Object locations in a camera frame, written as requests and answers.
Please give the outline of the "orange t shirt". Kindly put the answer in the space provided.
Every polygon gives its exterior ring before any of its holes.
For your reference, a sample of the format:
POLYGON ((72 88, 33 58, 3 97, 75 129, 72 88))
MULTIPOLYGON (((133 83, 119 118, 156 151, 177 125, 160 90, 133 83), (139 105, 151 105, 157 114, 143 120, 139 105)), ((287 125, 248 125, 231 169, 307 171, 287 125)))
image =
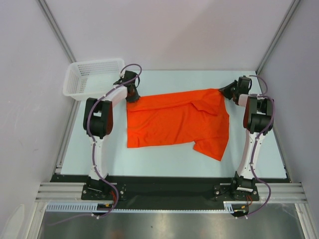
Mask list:
POLYGON ((141 97, 127 104, 127 147, 193 142, 193 149, 220 161, 229 140, 229 114, 218 89, 141 97))

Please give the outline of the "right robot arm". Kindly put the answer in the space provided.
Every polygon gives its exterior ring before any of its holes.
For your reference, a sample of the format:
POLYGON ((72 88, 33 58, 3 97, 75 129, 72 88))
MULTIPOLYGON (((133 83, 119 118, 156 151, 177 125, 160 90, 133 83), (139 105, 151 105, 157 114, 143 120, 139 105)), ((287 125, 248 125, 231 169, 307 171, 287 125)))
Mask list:
POLYGON ((220 88, 219 92, 227 99, 245 108, 243 127, 246 139, 238 169, 226 193, 234 200, 250 199, 257 195, 256 183, 263 183, 256 175, 260 149, 266 135, 273 129, 275 103, 272 98, 261 94, 250 94, 252 78, 257 75, 241 76, 238 80, 220 88))

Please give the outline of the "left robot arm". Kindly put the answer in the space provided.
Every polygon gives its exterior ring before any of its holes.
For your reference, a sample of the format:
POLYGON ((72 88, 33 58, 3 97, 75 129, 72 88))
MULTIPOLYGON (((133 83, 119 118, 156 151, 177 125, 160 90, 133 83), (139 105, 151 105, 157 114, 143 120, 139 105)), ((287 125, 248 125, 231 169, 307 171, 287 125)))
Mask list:
POLYGON ((113 84, 109 92, 99 99, 86 100, 83 128, 90 137, 92 167, 83 186, 82 200, 106 200, 109 195, 116 199, 116 188, 106 182, 109 175, 106 160, 107 137, 113 130, 113 108, 123 100, 128 103, 138 101, 139 83, 139 74, 122 70, 119 80, 113 84))

